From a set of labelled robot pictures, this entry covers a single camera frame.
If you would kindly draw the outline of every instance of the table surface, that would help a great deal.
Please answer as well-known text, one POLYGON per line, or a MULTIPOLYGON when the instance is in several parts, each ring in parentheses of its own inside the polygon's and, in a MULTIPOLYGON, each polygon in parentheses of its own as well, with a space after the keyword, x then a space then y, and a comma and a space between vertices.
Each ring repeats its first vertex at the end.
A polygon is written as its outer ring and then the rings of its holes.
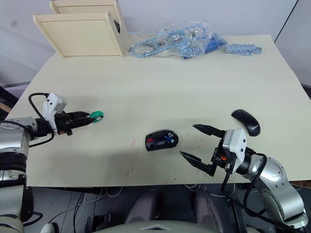
MULTIPOLYGON (((229 43, 256 44, 261 55, 239 56, 223 50, 183 60, 117 56, 52 56, 30 83, 11 117, 36 117, 27 97, 54 92, 66 112, 101 110, 104 119, 57 135, 30 148, 29 186, 125 186, 221 183, 192 167, 179 151, 208 163, 219 139, 192 124, 243 128, 231 113, 245 109, 260 123, 248 147, 279 160, 289 180, 311 179, 311 101, 269 35, 226 36, 229 43), (173 149, 147 152, 146 134, 171 129, 173 149)), ((43 99, 36 97, 41 109, 43 99)), ((229 182, 247 182, 234 174, 229 182)))

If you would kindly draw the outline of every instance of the floor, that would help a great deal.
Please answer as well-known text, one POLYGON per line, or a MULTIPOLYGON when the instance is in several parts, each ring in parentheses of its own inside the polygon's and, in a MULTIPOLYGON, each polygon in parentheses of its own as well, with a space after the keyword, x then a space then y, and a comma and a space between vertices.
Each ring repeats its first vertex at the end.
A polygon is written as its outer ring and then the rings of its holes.
MULTIPOLYGON (((200 188, 205 188, 212 194, 221 195, 219 184, 205 184, 200 188)), ((96 202, 85 204, 81 206, 76 217, 76 232, 84 233, 86 218, 92 215, 111 214, 112 225, 122 224, 135 201, 140 195, 149 190, 158 190, 163 193, 164 203, 159 214, 159 219, 165 220, 180 220, 194 222, 193 210, 191 208, 191 198, 193 192, 188 190, 183 185, 161 185, 161 186, 135 186, 124 187, 120 195, 115 198, 110 198, 103 189, 101 198, 96 202)), ((233 185, 230 184, 228 189, 233 190, 233 185)), ((108 188, 110 195, 118 193, 120 187, 108 188)), ((308 216, 311 216, 311 189, 302 188, 298 191, 302 196, 305 209, 308 216)), ((77 200, 81 193, 73 191, 56 190, 50 188, 34 188, 35 207, 34 211, 43 213, 43 218, 36 224, 25 227, 25 233, 39 233, 42 226, 47 223, 56 214, 75 207, 77 200)), ((235 195, 242 197, 244 191, 239 189, 236 185, 235 195)), ((95 200, 98 194, 86 194, 85 201, 95 200)), ((226 198, 213 197, 221 216, 224 218, 224 230, 225 232, 233 233, 232 229, 235 229, 235 222, 233 212, 230 209, 230 205, 226 198)), ((254 210, 262 209, 262 204, 259 200, 257 192, 250 195, 250 208, 254 210)), ((245 214, 245 221, 249 226, 260 229, 263 233, 275 232, 272 225, 263 222, 260 219, 249 217, 245 214)), ((59 226, 59 232, 73 233, 73 210, 68 211, 66 214, 62 214, 55 218, 53 222, 56 222, 59 226)), ((310 223, 308 225, 309 232, 311 231, 310 223)))

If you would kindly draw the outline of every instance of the wireless mouse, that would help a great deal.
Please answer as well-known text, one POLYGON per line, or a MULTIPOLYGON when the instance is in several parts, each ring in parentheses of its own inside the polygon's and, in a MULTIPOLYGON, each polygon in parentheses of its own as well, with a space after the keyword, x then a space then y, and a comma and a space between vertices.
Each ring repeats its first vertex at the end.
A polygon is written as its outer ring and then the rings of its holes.
POLYGON ((171 130, 161 130, 148 134, 145 139, 147 151, 173 148, 178 143, 178 136, 171 130))
POLYGON ((231 115, 246 127, 250 136, 255 137, 260 134, 260 125, 258 121, 247 111, 243 109, 238 109, 234 111, 231 115))

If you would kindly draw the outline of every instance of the clear plastic packaging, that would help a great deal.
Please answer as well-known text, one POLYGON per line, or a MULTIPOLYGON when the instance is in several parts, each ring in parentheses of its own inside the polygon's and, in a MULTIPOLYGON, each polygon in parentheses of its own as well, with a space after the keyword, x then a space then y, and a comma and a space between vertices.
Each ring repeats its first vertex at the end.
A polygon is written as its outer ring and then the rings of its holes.
POLYGON ((212 31, 206 23, 190 22, 187 25, 158 25, 131 34, 129 55, 134 57, 182 56, 205 54, 212 31))

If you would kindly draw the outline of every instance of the computer mouse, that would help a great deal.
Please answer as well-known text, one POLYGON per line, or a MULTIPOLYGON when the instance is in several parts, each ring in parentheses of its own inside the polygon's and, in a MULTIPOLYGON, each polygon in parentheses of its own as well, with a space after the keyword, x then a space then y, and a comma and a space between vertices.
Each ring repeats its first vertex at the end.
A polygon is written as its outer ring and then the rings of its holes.
POLYGON ((174 131, 161 130, 146 136, 145 145, 147 151, 173 148, 178 143, 178 136, 174 131))
POLYGON ((260 125, 258 121, 247 111, 243 109, 238 109, 234 111, 231 115, 246 127, 250 136, 255 137, 260 134, 260 125))

